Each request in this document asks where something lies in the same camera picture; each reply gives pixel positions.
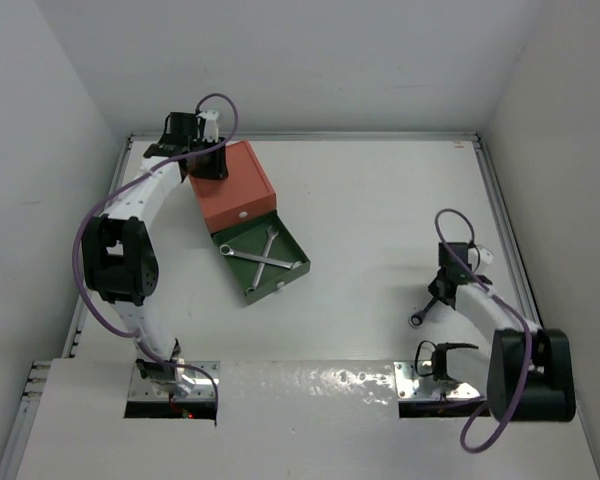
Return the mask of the silver ratchet wrench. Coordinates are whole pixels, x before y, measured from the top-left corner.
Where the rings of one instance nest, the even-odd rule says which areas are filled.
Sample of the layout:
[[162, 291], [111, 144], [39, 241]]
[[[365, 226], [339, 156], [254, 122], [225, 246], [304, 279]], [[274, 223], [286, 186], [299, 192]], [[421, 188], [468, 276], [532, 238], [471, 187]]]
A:
[[421, 327], [426, 319], [427, 314], [437, 303], [437, 298], [431, 298], [423, 308], [413, 313], [409, 318], [410, 326], [413, 328]]

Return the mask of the orange drawer cabinet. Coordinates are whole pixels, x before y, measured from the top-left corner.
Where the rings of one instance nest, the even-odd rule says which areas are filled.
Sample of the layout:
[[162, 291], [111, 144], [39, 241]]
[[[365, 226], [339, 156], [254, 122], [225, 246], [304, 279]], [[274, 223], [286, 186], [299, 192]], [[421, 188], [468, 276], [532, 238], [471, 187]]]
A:
[[249, 141], [226, 150], [228, 177], [207, 180], [189, 177], [204, 223], [211, 234], [277, 209], [275, 189]]

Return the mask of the silver open-end wrench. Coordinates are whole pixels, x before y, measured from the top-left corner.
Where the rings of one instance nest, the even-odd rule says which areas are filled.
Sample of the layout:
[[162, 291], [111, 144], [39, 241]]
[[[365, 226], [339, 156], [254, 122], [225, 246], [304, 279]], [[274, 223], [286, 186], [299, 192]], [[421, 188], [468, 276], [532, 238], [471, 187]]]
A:
[[248, 260], [248, 261], [252, 261], [255, 263], [263, 262], [266, 265], [275, 266], [275, 267], [279, 267], [279, 268], [283, 268], [283, 269], [287, 269], [287, 270], [293, 270], [295, 268], [298, 268], [301, 265], [300, 261], [289, 262], [289, 261], [274, 259], [272, 257], [263, 257], [262, 255], [256, 255], [256, 254], [252, 254], [252, 253], [248, 253], [248, 252], [234, 250], [228, 244], [221, 245], [219, 247], [219, 252], [221, 253], [222, 256], [225, 256], [225, 257], [239, 258], [242, 260]]

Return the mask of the green bottom drawer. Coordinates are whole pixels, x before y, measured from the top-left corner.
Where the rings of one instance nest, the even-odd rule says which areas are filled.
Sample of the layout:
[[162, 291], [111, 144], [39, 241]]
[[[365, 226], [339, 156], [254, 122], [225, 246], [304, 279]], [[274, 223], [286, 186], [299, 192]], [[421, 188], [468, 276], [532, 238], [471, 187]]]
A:
[[251, 305], [310, 271], [311, 261], [277, 210], [211, 236]]

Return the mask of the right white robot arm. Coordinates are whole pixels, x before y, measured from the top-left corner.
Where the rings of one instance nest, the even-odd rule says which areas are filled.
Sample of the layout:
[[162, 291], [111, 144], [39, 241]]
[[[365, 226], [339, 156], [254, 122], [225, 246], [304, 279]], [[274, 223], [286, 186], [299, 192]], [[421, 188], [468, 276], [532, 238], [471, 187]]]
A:
[[441, 243], [432, 300], [411, 318], [422, 322], [436, 303], [468, 319], [491, 344], [488, 353], [472, 343], [435, 345], [427, 373], [436, 382], [466, 382], [480, 392], [491, 415], [502, 421], [514, 406], [513, 422], [569, 422], [576, 413], [570, 344], [559, 329], [544, 329], [517, 317], [492, 294], [483, 274], [471, 277], [474, 243]]

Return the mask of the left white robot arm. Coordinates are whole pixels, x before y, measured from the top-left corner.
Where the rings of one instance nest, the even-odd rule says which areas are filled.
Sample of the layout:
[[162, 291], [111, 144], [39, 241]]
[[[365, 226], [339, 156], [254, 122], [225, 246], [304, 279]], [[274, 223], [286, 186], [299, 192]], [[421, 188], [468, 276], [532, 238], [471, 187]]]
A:
[[74, 279], [93, 317], [133, 341], [140, 376], [164, 393], [183, 398], [209, 375], [181, 356], [177, 338], [151, 296], [159, 265], [150, 227], [171, 192], [188, 177], [224, 180], [227, 138], [216, 110], [172, 112], [140, 169], [82, 220], [72, 251]]

